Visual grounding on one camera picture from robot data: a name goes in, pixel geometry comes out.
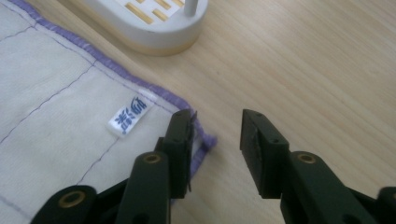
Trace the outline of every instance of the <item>black plastic part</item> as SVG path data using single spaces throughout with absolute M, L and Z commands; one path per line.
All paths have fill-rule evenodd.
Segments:
M 170 223 L 168 157 L 148 152 L 134 162 L 116 224 Z
M 287 173 L 294 191 L 283 194 L 296 194 L 309 223 L 376 223 L 320 157 L 292 152 Z
M 260 195 L 279 199 L 289 142 L 263 114 L 243 111 L 240 149 Z
M 98 224 L 114 223 L 127 183 L 128 179 L 97 195 L 95 212 L 99 216 Z
M 379 191 L 375 201 L 376 217 L 383 224 L 396 223 L 396 188 L 388 187 Z
M 190 185 L 195 118 L 196 114 L 191 116 L 189 109 L 176 112 L 171 118 L 165 137 L 159 139 L 155 149 L 168 155 L 172 199 L 184 198 Z
M 95 223 L 96 191 L 89 186 L 73 186 L 54 194 L 35 215 L 32 224 Z

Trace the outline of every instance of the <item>brass insert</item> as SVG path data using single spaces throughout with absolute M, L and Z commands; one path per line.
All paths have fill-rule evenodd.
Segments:
M 81 190 L 66 193 L 60 200 L 59 206 L 62 208 L 70 208 L 82 203 L 85 199 L 85 193 Z

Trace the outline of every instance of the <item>purple stitching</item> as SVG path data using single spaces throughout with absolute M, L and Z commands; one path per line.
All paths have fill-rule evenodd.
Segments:
M 81 79 L 82 76 L 84 76 L 85 74 L 87 74 L 88 71 L 89 71 L 91 68 L 92 68 L 92 66 L 90 66 L 85 72 L 83 72 L 81 75 L 79 75 L 79 77 L 78 77 L 76 80 L 72 81 L 72 82 L 71 82 L 69 85 L 67 85 L 66 87 L 64 87 L 64 88 L 60 89 L 59 91 L 55 92 L 53 95 L 51 95 L 50 98 L 48 98 L 48 99 L 45 100 L 43 103 L 41 103 L 36 109 L 32 110 L 25 118 L 21 119 L 20 122 L 18 122 L 18 124 L 17 124 L 14 128 L 12 128 L 11 131 L 9 131 L 9 133 L 0 141 L 0 145 L 1 145 L 7 138 L 9 138 L 9 136 L 12 134 L 12 132 L 14 132 L 14 130 L 15 130 L 16 128 L 18 128 L 18 126 L 20 126 L 20 124 L 21 124 L 24 120 L 28 119 L 33 113 L 35 113 L 37 110 L 39 110 L 39 109 L 41 108 L 41 106 L 42 106 L 44 103 L 50 101 L 54 96 L 59 95 L 62 91 L 64 91 L 64 90 L 70 88 L 71 85 L 73 85 L 75 82 L 79 81 L 79 80 Z
M 114 145 L 116 145 L 116 143 L 119 141 L 119 137 L 116 139 L 116 141 L 114 141 L 113 142 L 113 144 L 111 144 L 111 146 L 102 154 L 102 156 L 98 159 L 98 160 L 96 160 L 92 165 L 91 165 L 91 167 L 85 172 L 85 174 L 82 176 L 82 178 L 77 182 L 77 184 L 76 185 L 78 185 L 79 183 L 81 183 L 82 182 L 82 180 L 85 178 L 85 176 L 87 175 L 87 173 L 93 168 L 93 166 L 96 164 L 96 163 L 98 163 L 99 161 L 101 161 L 102 160 L 102 158 L 110 151 L 110 149 L 111 148 L 113 148 L 114 147 Z
M 0 195 L 0 201 L 4 204 L 6 204 L 8 207 L 14 209 L 16 212 L 21 214 L 23 217 L 26 219 L 32 219 L 31 216 L 29 216 L 25 211 L 23 211 L 20 207 L 18 207 L 15 203 L 10 202 L 7 198 L 5 198 L 3 195 Z

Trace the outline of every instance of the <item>cloth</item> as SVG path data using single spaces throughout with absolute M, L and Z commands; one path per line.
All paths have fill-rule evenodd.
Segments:
M 109 120 L 135 96 L 156 97 L 124 138 Z M 60 189 L 101 192 L 154 149 L 182 98 L 134 77 L 24 1 L 0 0 L 0 223 L 30 223 Z M 196 121 L 191 171 L 216 139 Z

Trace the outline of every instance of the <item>wooden table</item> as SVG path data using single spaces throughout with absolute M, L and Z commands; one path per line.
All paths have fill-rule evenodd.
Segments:
M 218 137 L 172 223 L 284 222 L 239 150 L 243 108 L 266 115 L 292 151 L 319 155 L 345 185 L 372 197 L 396 186 L 396 1 L 210 0 L 198 41 L 171 57 L 128 50 L 58 1 L 28 2 L 188 100 Z

